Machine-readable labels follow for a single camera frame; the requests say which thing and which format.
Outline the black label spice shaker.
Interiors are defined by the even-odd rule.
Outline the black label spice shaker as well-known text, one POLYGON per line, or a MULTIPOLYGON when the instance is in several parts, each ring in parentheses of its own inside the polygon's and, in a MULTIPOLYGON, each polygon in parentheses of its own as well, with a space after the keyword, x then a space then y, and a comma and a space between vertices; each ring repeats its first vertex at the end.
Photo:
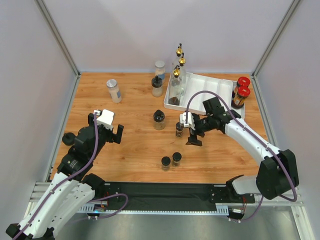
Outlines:
POLYGON ((183 136, 184 127, 180 122, 175 124, 175 136, 181 138, 183 136))

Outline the small black lid jar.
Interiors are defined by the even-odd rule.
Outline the small black lid jar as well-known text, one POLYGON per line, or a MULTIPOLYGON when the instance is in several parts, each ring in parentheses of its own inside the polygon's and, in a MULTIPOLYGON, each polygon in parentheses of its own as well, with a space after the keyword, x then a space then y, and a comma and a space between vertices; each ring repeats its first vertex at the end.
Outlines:
POLYGON ((173 155, 172 155, 172 164, 177 167, 180 165, 180 162, 181 162, 181 159, 182 159, 182 155, 181 153, 179 152, 174 152, 173 155))
POLYGON ((168 171, 170 169, 171 159, 168 156, 164 156, 161 159, 161 168, 164 171, 168 171))

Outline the black lid glass spice jar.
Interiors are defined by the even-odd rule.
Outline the black lid glass spice jar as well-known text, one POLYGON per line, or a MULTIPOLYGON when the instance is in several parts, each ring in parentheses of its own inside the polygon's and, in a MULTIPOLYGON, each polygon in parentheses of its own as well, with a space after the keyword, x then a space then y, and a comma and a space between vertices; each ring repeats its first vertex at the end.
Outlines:
POLYGON ((153 114, 153 127, 160 131, 165 128, 165 113, 160 109, 157 109, 153 114))

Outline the silver lid jar white beads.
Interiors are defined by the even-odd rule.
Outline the silver lid jar white beads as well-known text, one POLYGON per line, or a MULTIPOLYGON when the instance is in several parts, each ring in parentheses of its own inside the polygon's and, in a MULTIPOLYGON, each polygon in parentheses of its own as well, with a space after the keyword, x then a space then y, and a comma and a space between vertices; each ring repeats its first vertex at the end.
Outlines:
POLYGON ((106 86, 112 101, 114 103, 120 103, 122 101, 122 95, 118 86, 118 82, 115 79, 109 79, 106 82, 106 86))

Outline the oil bottle dark sauce back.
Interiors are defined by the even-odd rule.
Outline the oil bottle dark sauce back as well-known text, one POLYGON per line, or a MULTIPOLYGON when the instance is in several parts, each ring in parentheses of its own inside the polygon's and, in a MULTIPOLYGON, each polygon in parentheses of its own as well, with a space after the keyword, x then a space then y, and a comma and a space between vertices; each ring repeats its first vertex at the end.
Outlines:
POLYGON ((182 80, 181 80, 180 67, 177 65, 172 73, 169 81, 169 93, 168 93, 168 103, 170 105, 179 106, 181 91, 182 91, 182 80))

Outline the oil bottle dark sauce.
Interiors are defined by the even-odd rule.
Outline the oil bottle dark sauce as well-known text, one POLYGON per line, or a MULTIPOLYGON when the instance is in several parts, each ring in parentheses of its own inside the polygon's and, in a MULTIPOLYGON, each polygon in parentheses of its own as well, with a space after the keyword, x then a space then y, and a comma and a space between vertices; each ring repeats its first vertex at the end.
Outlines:
POLYGON ((168 103, 170 105, 179 106, 181 91, 182 91, 182 80, 181 80, 180 67, 177 65, 172 73, 169 81, 169 93, 168 93, 168 103))
POLYGON ((173 70, 178 66, 180 73, 182 73, 182 68, 186 63, 184 52, 182 49, 182 43, 179 44, 178 48, 175 51, 176 57, 172 63, 173 70))

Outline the red lid sauce jar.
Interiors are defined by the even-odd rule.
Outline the red lid sauce jar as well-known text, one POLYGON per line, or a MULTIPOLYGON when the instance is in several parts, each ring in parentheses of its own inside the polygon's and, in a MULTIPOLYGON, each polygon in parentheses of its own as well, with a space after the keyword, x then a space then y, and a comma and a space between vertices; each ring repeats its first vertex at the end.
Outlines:
POLYGON ((236 87, 234 88, 233 92, 236 94, 238 92, 239 87, 248 88, 250 84, 251 84, 251 80, 248 77, 241 76, 238 78, 236 82, 236 87))
POLYGON ((246 86, 237 88, 236 93, 231 102, 231 106, 235 109, 240 109, 244 106, 246 99, 251 94, 251 90, 246 86))

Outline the clear oil bottle gold spout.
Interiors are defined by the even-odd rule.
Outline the clear oil bottle gold spout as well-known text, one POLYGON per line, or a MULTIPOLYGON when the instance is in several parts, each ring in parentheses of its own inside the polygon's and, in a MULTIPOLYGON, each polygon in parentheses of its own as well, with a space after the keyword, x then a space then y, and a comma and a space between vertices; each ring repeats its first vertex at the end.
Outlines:
POLYGON ((187 71, 185 69, 186 59, 185 54, 182 53, 179 62, 179 69, 180 69, 180 78, 181 78, 181 97, 185 94, 185 87, 186 87, 186 78, 187 78, 187 71))

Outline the oil bottle dark sauce front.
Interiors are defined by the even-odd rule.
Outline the oil bottle dark sauce front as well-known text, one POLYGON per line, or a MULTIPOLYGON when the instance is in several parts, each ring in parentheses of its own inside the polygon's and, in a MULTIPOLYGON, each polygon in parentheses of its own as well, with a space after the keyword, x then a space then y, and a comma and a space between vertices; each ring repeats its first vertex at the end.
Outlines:
POLYGON ((175 51, 176 57, 172 63, 173 70, 178 66, 180 73, 182 73, 182 68, 186 63, 184 52, 182 49, 182 43, 179 44, 178 48, 175 51))

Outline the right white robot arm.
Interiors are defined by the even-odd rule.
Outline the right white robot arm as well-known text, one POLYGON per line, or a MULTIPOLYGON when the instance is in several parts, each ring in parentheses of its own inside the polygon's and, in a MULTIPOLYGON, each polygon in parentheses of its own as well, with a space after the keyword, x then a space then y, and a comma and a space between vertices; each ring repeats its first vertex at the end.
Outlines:
POLYGON ((231 186, 225 190, 225 196, 232 203, 238 202, 244 194, 261 194, 272 200, 283 197, 292 191, 292 202, 297 200, 296 187, 299 176, 295 154, 287 149, 280 150, 272 145, 242 119, 236 111, 225 108, 217 97, 203 102, 205 116, 185 111, 179 116, 179 122, 189 129, 187 144, 201 146, 198 137, 206 132, 217 130, 234 139, 259 165, 257 175, 236 176, 229 180, 231 186))

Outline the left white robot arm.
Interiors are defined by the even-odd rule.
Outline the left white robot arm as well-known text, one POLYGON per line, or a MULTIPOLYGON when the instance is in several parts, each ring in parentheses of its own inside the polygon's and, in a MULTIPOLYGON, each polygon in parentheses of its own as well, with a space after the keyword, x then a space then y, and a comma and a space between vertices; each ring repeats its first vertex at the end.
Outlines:
POLYGON ((77 134, 63 135, 62 142, 69 150, 49 187, 23 220, 8 226, 7 235, 13 240, 53 240, 84 204, 112 197, 105 181, 88 171, 106 143, 121 143, 124 127, 118 125, 117 132, 113 132, 114 116, 107 109, 95 110, 88 115, 88 125, 77 134))

